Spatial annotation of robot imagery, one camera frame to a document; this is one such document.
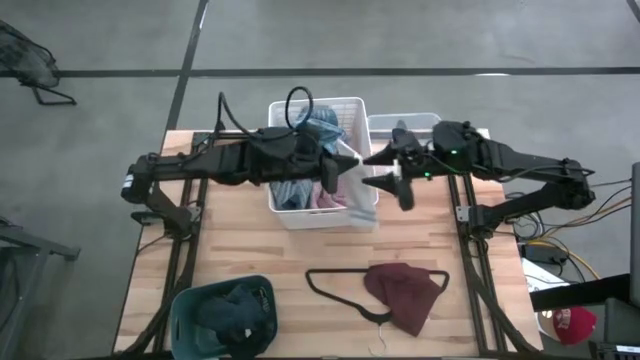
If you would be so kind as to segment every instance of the pink cloth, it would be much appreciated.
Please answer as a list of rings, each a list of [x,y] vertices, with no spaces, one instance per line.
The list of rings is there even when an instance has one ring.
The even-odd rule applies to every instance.
[[[347,196],[344,191],[344,184],[341,177],[338,177],[338,190],[335,194],[326,192],[319,182],[313,183],[310,199],[311,209],[331,209],[347,206]]]

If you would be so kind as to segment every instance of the red cap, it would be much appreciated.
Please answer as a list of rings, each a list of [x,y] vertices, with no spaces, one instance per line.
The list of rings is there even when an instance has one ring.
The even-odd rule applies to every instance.
[[[598,318],[583,307],[572,307],[540,312],[538,319],[549,336],[563,345],[575,345],[591,336]]]

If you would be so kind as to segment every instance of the yellow cable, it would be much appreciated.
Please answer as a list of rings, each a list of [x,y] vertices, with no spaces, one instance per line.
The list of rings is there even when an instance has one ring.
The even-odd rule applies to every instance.
[[[591,215],[585,215],[585,216],[573,219],[573,220],[571,220],[571,221],[569,221],[569,222],[567,222],[567,223],[565,223],[565,224],[563,224],[563,225],[561,225],[561,226],[549,231],[548,233],[540,236],[539,238],[533,239],[533,241],[536,241],[536,240],[538,240],[538,241],[547,241],[556,232],[564,229],[565,227],[570,227],[570,226],[567,226],[567,225],[580,225],[581,223],[587,222],[587,220],[593,218],[596,215],[606,215],[606,213],[609,213],[610,211],[618,210],[618,209],[616,209],[617,206],[622,205],[625,202],[630,201],[630,200],[631,200],[631,196],[629,196],[627,198],[624,198],[624,199],[618,201],[617,203],[615,203],[613,205],[610,205],[610,206],[598,211],[597,213],[594,213],[594,214],[591,214]]]
[[[551,238],[551,236],[553,234],[555,234],[556,232],[558,232],[559,230],[567,227],[567,225],[580,225],[581,223],[587,222],[588,220],[592,219],[593,217],[595,217],[596,215],[606,215],[610,212],[616,211],[619,208],[617,208],[618,206],[628,202],[631,200],[631,197],[627,197],[624,198],[620,201],[618,201],[617,203],[610,205],[604,209],[599,210],[598,212],[591,214],[591,215],[586,215],[586,216],[582,216],[576,219],[573,219],[565,224],[563,224],[562,226],[559,226],[551,231],[549,231],[548,233],[540,236],[539,238],[533,239],[531,241],[527,242],[527,245],[534,245],[534,246],[548,246],[548,247],[556,247],[556,244],[552,243],[551,241],[549,241],[549,239]],[[593,269],[593,267],[591,267],[591,265],[589,265],[589,263],[587,263],[583,258],[581,258],[580,256],[576,255],[576,253],[572,252],[569,249],[563,249],[566,250],[569,255],[571,257],[573,257],[574,259],[578,260],[578,262],[580,262],[587,270],[589,270],[589,272],[591,273],[591,275],[593,275],[594,278],[596,279],[600,279],[600,275],[598,275],[598,273]]]
[[[533,246],[548,246],[548,247],[559,247],[556,246],[556,244],[551,243],[549,241],[541,241],[541,240],[534,240],[534,241],[529,241],[527,242],[527,245],[533,245]],[[583,258],[581,258],[580,256],[576,255],[576,253],[574,253],[571,250],[568,249],[562,249],[562,250],[567,250],[569,252],[569,255],[578,260],[578,262],[580,262],[587,270],[589,270],[589,272],[591,273],[591,275],[593,275],[594,278],[596,279],[600,279],[600,275],[598,275],[598,273],[591,267],[591,265],[589,265]]]

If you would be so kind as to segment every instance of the folded cloth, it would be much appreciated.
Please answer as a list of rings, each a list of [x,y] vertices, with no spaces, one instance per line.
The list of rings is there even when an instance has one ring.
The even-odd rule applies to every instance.
[[[242,346],[252,334],[259,336],[267,320],[262,306],[245,285],[236,286],[225,297],[213,297],[200,304],[196,324],[216,332],[223,345]]]
[[[335,111],[326,105],[315,105],[309,120],[302,123],[307,112],[309,112],[307,106],[302,108],[294,122],[294,127],[300,129],[307,127],[307,130],[316,132],[318,135],[318,143],[324,146],[330,153],[335,154],[337,152],[335,145],[336,140],[343,139],[344,141],[347,139],[345,131],[338,126],[338,116]],[[314,208],[309,201],[312,198],[313,186],[313,182],[308,179],[270,183],[269,187],[273,194],[273,202],[276,210]]]
[[[311,199],[309,199],[310,209],[330,209],[347,206],[347,196],[344,191],[344,180],[338,177],[338,190],[335,194],[329,194],[322,188],[319,182],[313,183]]]
[[[306,209],[311,198],[311,180],[276,181],[269,183],[276,210]]]
[[[364,277],[364,286],[371,295],[391,308],[394,325],[417,337],[443,291],[429,278],[429,273],[427,269],[405,263],[374,265]]]

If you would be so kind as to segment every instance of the floor line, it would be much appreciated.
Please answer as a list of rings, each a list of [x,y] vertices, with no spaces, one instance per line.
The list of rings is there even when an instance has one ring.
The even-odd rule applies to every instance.
[[[173,100],[171,101],[171,108],[169,109],[169,118],[167,119],[165,132],[168,130],[175,130],[178,126],[178,118],[180,117],[180,110],[182,109],[182,102],[184,101],[184,94],[187,90],[187,83],[189,82],[190,71],[193,66],[193,59],[196,55],[198,39],[200,39],[200,32],[202,31],[202,24],[204,23],[204,18],[207,13],[208,4],[209,0],[200,0],[198,3],[198,10],[196,11],[196,16],[191,28],[191,36],[189,37],[189,45],[187,46],[187,51],[184,55],[182,69],[180,70],[180,77],[178,78],[176,91],[173,95]]]
[[[185,56],[187,69],[156,70],[61,70],[61,78],[168,78],[179,77],[186,88],[187,78],[286,78],[286,77],[363,77],[363,76],[567,76],[639,75],[640,66],[606,67],[523,67],[523,68],[283,68],[283,69],[191,69],[195,45]],[[0,78],[13,77],[0,71]]]

